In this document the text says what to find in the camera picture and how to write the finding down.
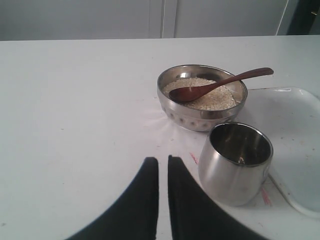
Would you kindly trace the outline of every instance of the white plastic tray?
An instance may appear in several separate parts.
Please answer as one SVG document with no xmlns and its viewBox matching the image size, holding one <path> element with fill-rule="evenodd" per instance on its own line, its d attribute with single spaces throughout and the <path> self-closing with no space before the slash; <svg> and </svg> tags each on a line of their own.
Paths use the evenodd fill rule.
<svg viewBox="0 0 320 240">
<path fill-rule="evenodd" d="M 320 218 L 320 101 L 296 87 L 252 89 L 237 120 L 269 137 L 269 175 L 289 204 Z"/>
</svg>

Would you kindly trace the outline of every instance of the metal cup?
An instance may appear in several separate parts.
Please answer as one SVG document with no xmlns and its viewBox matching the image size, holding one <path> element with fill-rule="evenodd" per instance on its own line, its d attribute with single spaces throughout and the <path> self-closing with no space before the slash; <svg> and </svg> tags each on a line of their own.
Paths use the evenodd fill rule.
<svg viewBox="0 0 320 240">
<path fill-rule="evenodd" d="M 215 201 L 244 205 L 266 180 L 273 153 L 270 140 L 252 126 L 239 122 L 216 125 L 199 159 L 201 185 Z"/>
</svg>

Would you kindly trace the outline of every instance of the wooden spoon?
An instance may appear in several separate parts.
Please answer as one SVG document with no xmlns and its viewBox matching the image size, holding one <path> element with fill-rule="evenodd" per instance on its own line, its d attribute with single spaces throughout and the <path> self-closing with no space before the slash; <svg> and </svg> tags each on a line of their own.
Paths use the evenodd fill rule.
<svg viewBox="0 0 320 240">
<path fill-rule="evenodd" d="M 212 90 L 222 85 L 226 85 L 243 79 L 250 79 L 272 74 L 274 74 L 274 71 L 269 67 L 257 68 L 204 86 L 187 86 L 176 88 L 169 92 L 169 97 L 176 103 L 187 103 L 201 98 L 202 96 L 210 93 Z"/>
</svg>

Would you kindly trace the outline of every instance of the white countertop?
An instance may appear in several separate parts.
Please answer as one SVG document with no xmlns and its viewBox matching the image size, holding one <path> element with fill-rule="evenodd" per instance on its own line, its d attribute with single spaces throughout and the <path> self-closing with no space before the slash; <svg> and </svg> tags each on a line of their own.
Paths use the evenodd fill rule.
<svg viewBox="0 0 320 240">
<path fill-rule="evenodd" d="M 159 160 L 157 239 L 171 239 L 167 158 L 206 135 L 166 118 L 156 81 L 181 64 L 238 74 L 271 67 L 249 89 L 295 86 L 320 96 L 320 36 L 0 42 L 0 239 L 62 240 L 104 212 L 145 157 Z M 309 240 L 320 221 L 298 213 L 273 183 L 246 207 L 225 207 L 271 239 Z"/>
</svg>

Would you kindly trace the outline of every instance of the black curved object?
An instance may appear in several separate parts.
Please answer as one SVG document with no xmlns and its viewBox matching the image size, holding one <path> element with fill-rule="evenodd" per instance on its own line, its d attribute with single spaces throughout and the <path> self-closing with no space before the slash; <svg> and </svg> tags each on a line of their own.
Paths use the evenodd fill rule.
<svg viewBox="0 0 320 240">
<path fill-rule="evenodd" d="M 155 240 L 158 212 L 159 166 L 156 158 L 147 157 L 116 202 L 67 240 Z"/>
<path fill-rule="evenodd" d="M 197 184 L 180 157 L 168 159 L 173 240 L 266 240 L 232 218 Z"/>
</svg>

